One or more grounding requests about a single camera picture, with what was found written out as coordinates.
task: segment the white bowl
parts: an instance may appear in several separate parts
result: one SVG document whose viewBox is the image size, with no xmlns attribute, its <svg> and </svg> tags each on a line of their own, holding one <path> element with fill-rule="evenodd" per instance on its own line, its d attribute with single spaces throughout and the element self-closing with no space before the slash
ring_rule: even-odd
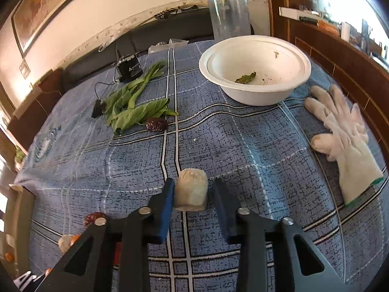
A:
<svg viewBox="0 0 389 292">
<path fill-rule="evenodd" d="M 223 40 L 201 56 L 201 73 L 234 100 L 248 105 L 276 104 L 306 82 L 308 57 L 293 44 L 275 37 L 250 35 Z M 236 83 L 256 72 L 249 84 Z"/>
</svg>

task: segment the black sofa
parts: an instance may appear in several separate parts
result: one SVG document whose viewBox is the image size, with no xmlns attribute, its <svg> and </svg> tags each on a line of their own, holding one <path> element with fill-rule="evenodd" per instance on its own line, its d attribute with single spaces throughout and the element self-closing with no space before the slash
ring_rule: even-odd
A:
<svg viewBox="0 0 389 292">
<path fill-rule="evenodd" d="M 146 23 L 120 36 L 102 52 L 98 48 L 92 50 L 66 67 L 63 86 L 67 91 L 91 75 L 112 67 L 118 60 L 116 50 L 121 55 L 142 55 L 151 45 L 169 42 L 170 38 L 189 40 L 190 43 L 213 39 L 209 9 L 185 11 Z"/>
</svg>

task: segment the white glove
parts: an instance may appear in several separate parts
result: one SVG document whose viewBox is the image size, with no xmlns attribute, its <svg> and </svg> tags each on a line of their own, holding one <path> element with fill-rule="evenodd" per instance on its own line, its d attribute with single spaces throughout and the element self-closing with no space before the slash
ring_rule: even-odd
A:
<svg viewBox="0 0 389 292">
<path fill-rule="evenodd" d="M 369 147 L 368 135 L 358 104 L 350 109 L 342 91 L 331 85 L 329 92 L 313 85 L 311 94 L 317 98 L 304 101 L 306 109 L 324 123 L 332 134 L 318 134 L 311 147 L 326 154 L 328 161 L 337 161 L 339 185 L 345 204 L 360 196 L 372 183 L 383 179 Z"/>
</svg>

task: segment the leafy green vegetable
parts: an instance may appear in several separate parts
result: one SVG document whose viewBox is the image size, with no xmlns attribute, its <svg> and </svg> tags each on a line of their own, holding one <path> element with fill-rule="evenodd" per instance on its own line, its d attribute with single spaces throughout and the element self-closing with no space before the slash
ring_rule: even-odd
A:
<svg viewBox="0 0 389 292">
<path fill-rule="evenodd" d="M 158 111 L 163 109 L 169 104 L 170 99 L 164 98 L 151 102 L 147 102 L 134 109 L 127 109 L 117 115 L 117 119 L 112 123 L 112 127 L 115 131 L 121 129 L 122 131 L 131 127 L 136 123 L 145 121 L 146 119 L 157 114 Z"/>
<path fill-rule="evenodd" d="M 166 109 L 166 110 L 163 112 L 163 115 L 178 116 L 179 113 L 176 112 L 176 111 L 172 111 L 172 110 Z"/>
<path fill-rule="evenodd" d="M 151 118 L 160 118 L 161 115 L 162 115 L 163 113 L 165 113 L 166 109 L 167 109 L 166 106 L 164 106 L 164 107 L 161 108 L 157 113 L 155 113 L 154 115 L 151 115 L 150 117 L 151 117 Z"/>
<path fill-rule="evenodd" d="M 135 90 L 137 90 L 138 85 L 132 87 L 128 90 L 119 100 L 117 100 L 112 109 L 112 117 L 116 118 L 116 116 L 122 111 L 122 108 L 128 104 L 128 101 L 132 97 Z"/>
<path fill-rule="evenodd" d="M 110 94 L 105 100 L 104 103 L 106 105 L 104 109 L 104 113 L 107 113 L 108 111 L 112 110 L 114 104 L 116 101 L 121 98 L 125 93 L 132 89 L 133 87 L 139 85 L 140 83 L 144 83 L 145 77 L 150 73 L 150 70 L 154 68 L 153 73 L 151 74 L 151 79 L 158 78 L 163 75 L 162 68 L 166 66 L 166 61 L 161 60 L 152 65 L 149 70 L 147 71 L 146 75 L 139 77 L 129 83 L 127 83 L 124 87 L 120 88 L 119 90 L 116 90 L 112 94 Z"/>
<path fill-rule="evenodd" d="M 236 83 L 241 83 L 241 84 L 248 84 L 252 79 L 255 78 L 256 75 L 257 75 L 257 73 L 254 71 L 250 75 L 243 75 L 242 77 L 237 79 L 235 82 Z"/>
<path fill-rule="evenodd" d="M 128 101 L 128 109 L 135 108 L 135 102 L 138 98 L 138 96 L 142 93 L 144 88 L 147 86 L 148 82 L 150 81 L 151 77 L 157 75 L 160 76 L 161 74 L 159 71 L 166 66 L 166 61 L 158 61 L 155 64 L 153 64 L 148 70 L 147 73 L 144 76 L 144 82 L 142 83 L 142 86 L 139 88 L 137 92 L 134 93 L 134 95 L 130 98 Z"/>
<path fill-rule="evenodd" d="M 110 126 L 113 120 L 114 117 L 112 116 L 112 111 L 110 111 L 106 114 L 106 124 Z"/>
</svg>

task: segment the blue plaid tablecloth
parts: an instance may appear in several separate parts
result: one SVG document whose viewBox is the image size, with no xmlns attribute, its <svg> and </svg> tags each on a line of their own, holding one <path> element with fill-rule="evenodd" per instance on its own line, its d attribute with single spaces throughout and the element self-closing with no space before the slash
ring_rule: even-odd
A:
<svg viewBox="0 0 389 292">
<path fill-rule="evenodd" d="M 312 62 L 308 82 L 286 100 L 245 106 L 201 75 L 198 61 L 212 44 L 199 42 L 140 58 L 143 68 L 168 61 L 164 76 L 151 81 L 137 100 L 170 98 L 169 108 L 180 115 L 168 118 L 164 133 L 136 125 L 114 137 L 104 117 L 91 118 L 95 84 L 111 83 L 113 69 L 61 98 L 16 178 L 36 194 L 32 270 L 55 265 L 61 258 L 57 240 L 81 233 L 87 214 L 127 216 L 159 193 L 167 177 L 200 168 L 208 175 L 210 191 L 212 180 L 222 177 L 242 206 L 276 220 L 291 216 L 351 291 L 363 291 L 388 253 L 388 172 L 377 141 L 369 132 L 369 146 L 385 179 L 345 207 L 336 163 L 309 147 L 312 136 L 326 129 L 303 106 L 311 85 L 328 88 L 333 79 Z M 96 90 L 104 97 L 121 86 L 99 83 Z M 204 211 L 174 210 L 166 243 L 149 246 L 152 291 L 234 291 L 238 265 L 239 246 L 225 243 L 212 197 Z M 268 278 L 273 291 L 271 248 Z M 112 289 L 117 289 L 117 271 Z"/>
</svg>

